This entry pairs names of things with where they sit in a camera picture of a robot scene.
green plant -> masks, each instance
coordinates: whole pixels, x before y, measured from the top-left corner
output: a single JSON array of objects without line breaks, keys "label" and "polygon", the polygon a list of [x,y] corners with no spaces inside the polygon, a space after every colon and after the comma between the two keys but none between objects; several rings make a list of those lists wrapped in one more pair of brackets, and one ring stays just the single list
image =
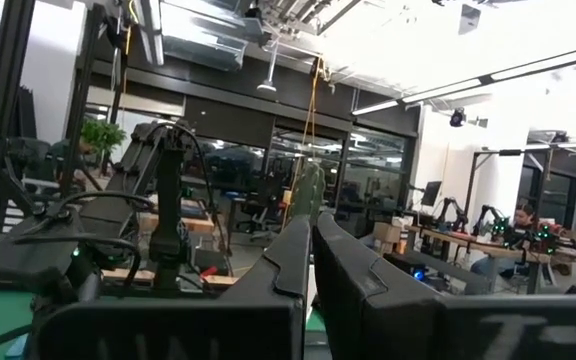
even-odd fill
[{"label": "green plant", "polygon": [[94,148],[97,154],[112,152],[112,148],[121,144],[126,132],[116,124],[96,120],[86,116],[81,128],[81,139]]}]

box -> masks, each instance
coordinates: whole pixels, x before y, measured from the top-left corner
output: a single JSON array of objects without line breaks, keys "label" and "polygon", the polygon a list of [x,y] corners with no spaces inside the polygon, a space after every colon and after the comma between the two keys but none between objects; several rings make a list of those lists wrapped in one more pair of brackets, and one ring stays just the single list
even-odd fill
[{"label": "box", "polygon": [[375,239],[385,243],[397,243],[401,238],[401,228],[389,223],[376,222],[372,233]]}]

security camera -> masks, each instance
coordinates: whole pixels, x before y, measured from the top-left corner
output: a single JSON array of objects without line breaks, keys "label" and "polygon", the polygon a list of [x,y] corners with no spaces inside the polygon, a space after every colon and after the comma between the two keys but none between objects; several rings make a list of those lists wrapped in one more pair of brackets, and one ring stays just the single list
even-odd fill
[{"label": "security camera", "polygon": [[464,113],[464,108],[457,108],[450,117],[450,126],[461,127],[465,123],[466,123],[466,114]]}]

monitor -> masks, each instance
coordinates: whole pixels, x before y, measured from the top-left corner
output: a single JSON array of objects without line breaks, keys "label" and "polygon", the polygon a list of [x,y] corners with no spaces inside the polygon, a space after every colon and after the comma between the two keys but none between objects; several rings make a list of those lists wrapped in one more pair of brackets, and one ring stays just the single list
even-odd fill
[{"label": "monitor", "polygon": [[424,196],[421,198],[421,205],[435,206],[435,201],[437,201],[437,195],[439,195],[440,188],[441,181],[428,182],[428,184],[426,184],[426,189],[424,190]]}]

hanging rope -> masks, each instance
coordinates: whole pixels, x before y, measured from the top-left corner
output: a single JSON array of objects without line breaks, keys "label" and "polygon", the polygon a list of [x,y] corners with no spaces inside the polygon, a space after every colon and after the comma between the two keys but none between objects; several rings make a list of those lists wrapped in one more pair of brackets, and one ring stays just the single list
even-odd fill
[{"label": "hanging rope", "polygon": [[[304,158],[304,148],[306,147],[306,138],[308,137],[308,125],[311,124],[311,135],[312,135],[312,144],[315,144],[315,105],[317,103],[317,80],[319,79],[319,69],[321,69],[321,65],[323,63],[322,58],[317,58],[317,71],[315,72],[315,76],[312,79],[312,90],[310,93],[310,104],[308,105],[308,115],[306,116],[306,124],[304,125],[304,132],[301,137],[301,147],[299,148],[299,158],[297,159],[297,166],[295,169],[295,173],[293,174],[292,182],[290,184],[290,202],[292,202],[292,194],[295,191],[295,184],[297,183],[297,179],[301,175],[302,163]],[[313,160],[316,157],[314,146],[312,146],[312,158]],[[286,219],[288,218],[288,210],[290,209],[290,203],[286,204],[286,209],[284,210],[284,218],[282,222],[281,228],[283,229],[286,225]]]}]

